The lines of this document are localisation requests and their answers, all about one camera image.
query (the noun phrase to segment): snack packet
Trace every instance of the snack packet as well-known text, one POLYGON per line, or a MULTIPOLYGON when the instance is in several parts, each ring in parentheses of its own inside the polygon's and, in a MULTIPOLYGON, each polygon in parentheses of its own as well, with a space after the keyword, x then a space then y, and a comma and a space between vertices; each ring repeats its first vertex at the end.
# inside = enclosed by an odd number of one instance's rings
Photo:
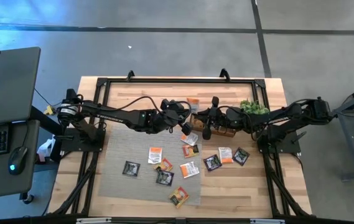
POLYGON ((191 112, 197 114, 199 111, 199 99, 196 98, 187 98, 188 103, 191 107, 191 112))
POLYGON ((238 150, 235 152, 235 155, 233 155, 233 160, 243 166, 249 156, 250 153, 246 152, 244 149, 239 147, 238 150))
POLYGON ((199 173, 199 168, 195 166, 192 162, 188 162, 186 164, 182 164, 181 166, 182 177, 187 178, 199 173))
POLYGON ((230 147, 219 147, 221 163, 233 163, 232 149, 230 147))
POLYGON ((194 145, 194 146, 183 145, 182 150, 184 152, 185 158, 199 155, 199 148, 197 147, 197 145, 194 145))
POLYGON ((188 198, 189 194, 182 187, 175 189, 169 196, 169 199, 177 208, 181 207, 188 198))
POLYGON ((206 165, 208 171, 213 171, 213 170, 222 166, 222 163, 216 154, 213 156, 210 156, 207 159, 204 159, 203 161, 204 161, 204 164, 206 165))
POLYGON ((150 147, 149 148, 149 158, 147 160, 150 164, 157 164, 162 161, 162 148, 160 147, 150 147))
POLYGON ((156 183, 171 186, 173 178, 174 178, 174 173, 167 172, 164 170, 159 170, 157 172, 156 183))
POLYGON ((170 161, 168 161, 166 158, 162 159, 162 162, 160 164, 156 164, 153 166, 155 170, 164 170, 164 171, 170 171, 172 169, 172 164, 170 161))
POLYGON ((138 163, 126 161, 124 164, 123 174, 137 177, 139 166, 140 164, 138 163))
POLYGON ((188 136, 182 134, 181 141, 191 146, 194 146, 199 137, 195 133, 190 133, 188 136))

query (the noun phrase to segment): computer monitor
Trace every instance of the computer monitor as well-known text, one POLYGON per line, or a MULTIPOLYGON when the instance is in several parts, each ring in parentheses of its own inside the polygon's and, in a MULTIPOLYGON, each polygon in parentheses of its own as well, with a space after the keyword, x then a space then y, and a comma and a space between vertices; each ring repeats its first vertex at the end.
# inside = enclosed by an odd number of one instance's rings
POLYGON ((0 54, 0 124, 30 117, 40 48, 4 50, 0 54))

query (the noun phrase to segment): computer mouse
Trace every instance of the computer mouse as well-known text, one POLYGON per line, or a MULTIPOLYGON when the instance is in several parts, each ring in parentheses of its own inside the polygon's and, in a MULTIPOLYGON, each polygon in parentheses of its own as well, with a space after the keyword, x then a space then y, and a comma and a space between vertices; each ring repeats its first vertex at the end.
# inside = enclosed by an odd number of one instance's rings
POLYGON ((8 171, 12 175, 21 174, 25 168, 27 148, 25 146, 17 147, 11 152, 8 160, 8 171))

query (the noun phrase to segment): green plant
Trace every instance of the green plant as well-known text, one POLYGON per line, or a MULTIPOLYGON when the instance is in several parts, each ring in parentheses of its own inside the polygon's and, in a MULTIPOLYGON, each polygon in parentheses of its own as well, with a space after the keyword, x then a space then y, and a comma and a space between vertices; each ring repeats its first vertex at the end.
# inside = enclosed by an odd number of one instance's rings
POLYGON ((265 114, 269 112, 268 108, 264 105, 260 105, 257 101, 250 102, 249 100, 243 100, 240 102, 240 108, 244 109, 248 114, 265 114))

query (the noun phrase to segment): wooden table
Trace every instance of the wooden table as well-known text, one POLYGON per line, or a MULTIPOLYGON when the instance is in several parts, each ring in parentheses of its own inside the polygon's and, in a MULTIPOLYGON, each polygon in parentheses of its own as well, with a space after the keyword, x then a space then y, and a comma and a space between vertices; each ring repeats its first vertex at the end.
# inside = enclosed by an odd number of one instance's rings
MULTIPOLYGON (((82 77, 78 93, 82 94, 85 100, 93 99, 97 78, 82 77)), ((281 79, 266 78, 265 82, 271 110, 286 106, 281 79)), ((99 102, 102 102, 103 92, 101 92, 99 102)), ((153 97, 158 105, 163 98, 169 100, 186 100, 186 97, 199 98, 201 110, 211 105, 212 96, 219 97, 220 106, 239 106, 241 100, 252 100, 253 98, 251 87, 245 84, 114 83, 110 88, 108 105, 115 108, 121 107, 143 95, 153 97)), ((149 109, 152 107, 149 100, 141 100, 126 109, 149 109)), ((243 167, 237 163, 225 164, 212 172, 208 172, 205 165, 202 164, 200 206, 183 205, 176 209, 171 203, 99 196, 98 189, 109 140, 109 128, 112 122, 108 121, 107 124, 108 130, 103 147, 104 151, 100 154, 96 169, 90 207, 91 217, 271 217, 262 155, 258 152, 257 145, 251 140, 250 135, 242 131, 238 132, 233 138, 213 135, 211 140, 203 141, 203 159, 218 154, 218 146, 230 147, 233 150, 240 146, 250 153, 250 157, 243 167)), ((287 189, 301 207, 306 212, 311 213, 305 180, 299 162, 289 154, 281 154, 280 157, 287 189)), ((72 152, 60 162, 49 212, 61 206, 76 185, 81 158, 82 153, 72 152)), ((85 191, 86 188, 82 190, 79 211, 83 207, 85 191)), ((276 186, 275 194, 279 211, 282 211, 281 197, 276 186)))

